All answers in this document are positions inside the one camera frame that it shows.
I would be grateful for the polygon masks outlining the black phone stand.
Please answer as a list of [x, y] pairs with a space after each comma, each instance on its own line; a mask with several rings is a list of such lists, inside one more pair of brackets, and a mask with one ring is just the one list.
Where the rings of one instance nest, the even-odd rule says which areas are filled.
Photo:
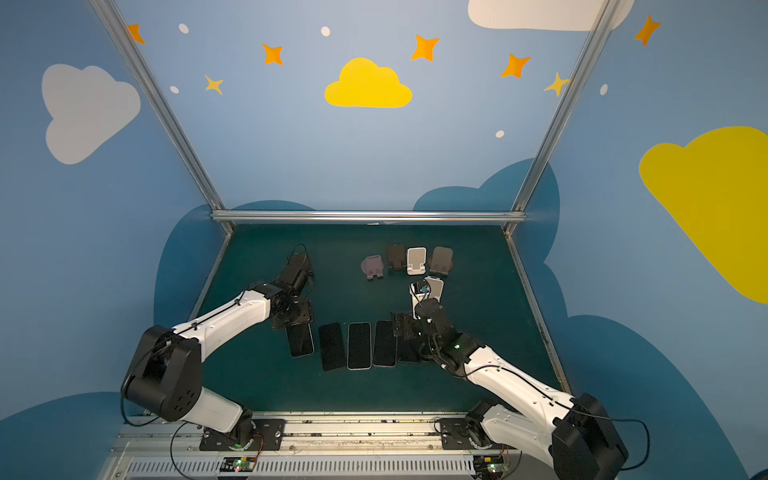
[[407, 269], [406, 248], [402, 244], [390, 244], [386, 247], [387, 265], [390, 271]]

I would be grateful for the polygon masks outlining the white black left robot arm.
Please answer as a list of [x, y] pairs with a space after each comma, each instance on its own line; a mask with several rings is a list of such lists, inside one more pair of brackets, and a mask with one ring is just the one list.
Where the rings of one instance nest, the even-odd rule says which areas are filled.
[[312, 354], [312, 307], [301, 296], [312, 278], [308, 253], [293, 253], [273, 282], [256, 283], [189, 322], [147, 329], [123, 380], [121, 400], [166, 421], [201, 426], [219, 435], [223, 449], [262, 446], [263, 436], [257, 432], [252, 411], [203, 386], [203, 364], [218, 348], [264, 321], [286, 332], [293, 357]]

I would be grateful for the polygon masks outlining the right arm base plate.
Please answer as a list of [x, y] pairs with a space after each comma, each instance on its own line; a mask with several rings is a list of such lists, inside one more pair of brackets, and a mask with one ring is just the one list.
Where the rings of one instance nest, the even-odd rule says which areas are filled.
[[443, 417], [433, 422], [433, 428], [439, 436], [444, 450], [467, 450], [481, 453], [501, 453], [518, 449], [497, 443], [482, 428], [477, 420], [465, 417]]

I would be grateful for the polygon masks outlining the circuit board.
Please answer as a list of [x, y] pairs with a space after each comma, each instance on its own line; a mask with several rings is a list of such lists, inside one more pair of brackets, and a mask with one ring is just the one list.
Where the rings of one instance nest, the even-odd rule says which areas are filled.
[[251, 473], [255, 470], [258, 459], [253, 457], [224, 457], [219, 468], [220, 473]]
[[474, 456], [473, 479], [500, 480], [510, 471], [510, 465], [501, 456]]

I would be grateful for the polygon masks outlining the left circuit board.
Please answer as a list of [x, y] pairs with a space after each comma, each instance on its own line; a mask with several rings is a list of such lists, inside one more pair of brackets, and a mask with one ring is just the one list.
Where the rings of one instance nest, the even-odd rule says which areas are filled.
[[220, 473], [251, 473], [255, 470], [258, 459], [253, 457], [224, 457], [219, 468]]

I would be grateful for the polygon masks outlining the aluminium rail front frame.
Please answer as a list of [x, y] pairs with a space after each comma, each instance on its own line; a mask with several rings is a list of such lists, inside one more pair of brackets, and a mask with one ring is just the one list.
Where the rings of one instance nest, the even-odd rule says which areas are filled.
[[[286, 421], [278, 451], [205, 452], [202, 427], [161, 422], [125, 427], [101, 479], [473, 479], [474, 456], [501, 456], [502, 479], [553, 479], [548, 465], [518, 450], [444, 450], [433, 422], [463, 412], [259, 412]], [[224, 457], [258, 459], [251, 473], [220, 473]]]

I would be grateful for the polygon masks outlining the purple phone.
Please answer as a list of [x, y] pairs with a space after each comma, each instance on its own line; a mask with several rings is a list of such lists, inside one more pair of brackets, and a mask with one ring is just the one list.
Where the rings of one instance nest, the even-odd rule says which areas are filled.
[[397, 361], [397, 340], [392, 321], [377, 321], [375, 325], [372, 363], [376, 367], [394, 367]]

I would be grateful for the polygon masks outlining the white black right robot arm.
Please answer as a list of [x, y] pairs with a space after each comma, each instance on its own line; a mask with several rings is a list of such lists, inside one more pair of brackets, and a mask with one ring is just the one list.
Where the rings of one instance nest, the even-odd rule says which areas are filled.
[[394, 335], [455, 378], [499, 398], [468, 419], [482, 438], [511, 446], [548, 465], [560, 479], [614, 479], [629, 459], [614, 419], [594, 396], [550, 387], [457, 330], [434, 298], [417, 298], [409, 314], [394, 314]]

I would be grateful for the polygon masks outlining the round wooden phone stand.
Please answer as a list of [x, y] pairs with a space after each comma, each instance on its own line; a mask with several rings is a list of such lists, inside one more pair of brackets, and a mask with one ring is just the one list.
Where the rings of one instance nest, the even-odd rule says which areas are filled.
[[453, 269], [454, 251], [449, 247], [436, 246], [429, 259], [429, 272], [448, 276]]

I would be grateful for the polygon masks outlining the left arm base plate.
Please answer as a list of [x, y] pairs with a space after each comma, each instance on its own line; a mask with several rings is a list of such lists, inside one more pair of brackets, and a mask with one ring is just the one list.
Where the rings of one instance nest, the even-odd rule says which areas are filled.
[[253, 418], [252, 437], [246, 443], [237, 443], [233, 434], [203, 429], [199, 450], [205, 452], [278, 451], [282, 444], [286, 421], [279, 418]]

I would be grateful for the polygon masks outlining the pink round phone stand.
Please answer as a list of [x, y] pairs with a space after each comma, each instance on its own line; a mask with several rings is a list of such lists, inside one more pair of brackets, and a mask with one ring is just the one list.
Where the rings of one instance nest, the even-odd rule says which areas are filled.
[[384, 265], [380, 255], [366, 257], [361, 262], [360, 267], [367, 280], [381, 279], [384, 277]]

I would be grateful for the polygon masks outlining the white-edged phone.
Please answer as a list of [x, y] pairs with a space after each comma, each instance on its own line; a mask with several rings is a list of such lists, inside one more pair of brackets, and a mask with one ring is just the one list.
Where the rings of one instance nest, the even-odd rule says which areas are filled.
[[366, 370], [371, 366], [371, 325], [367, 322], [351, 323], [348, 328], [347, 367], [349, 370]]

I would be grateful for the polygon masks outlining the right circuit board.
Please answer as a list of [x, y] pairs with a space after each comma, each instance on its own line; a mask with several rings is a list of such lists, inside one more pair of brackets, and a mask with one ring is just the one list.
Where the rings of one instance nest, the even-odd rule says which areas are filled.
[[510, 465], [501, 456], [474, 456], [473, 479], [500, 480], [510, 471]]

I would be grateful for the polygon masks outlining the horizontal aluminium back bar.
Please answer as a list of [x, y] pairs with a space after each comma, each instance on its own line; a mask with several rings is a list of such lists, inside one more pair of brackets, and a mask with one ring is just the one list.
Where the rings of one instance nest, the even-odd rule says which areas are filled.
[[425, 211], [268, 211], [214, 210], [214, 221], [233, 223], [522, 223], [523, 212], [425, 212]]

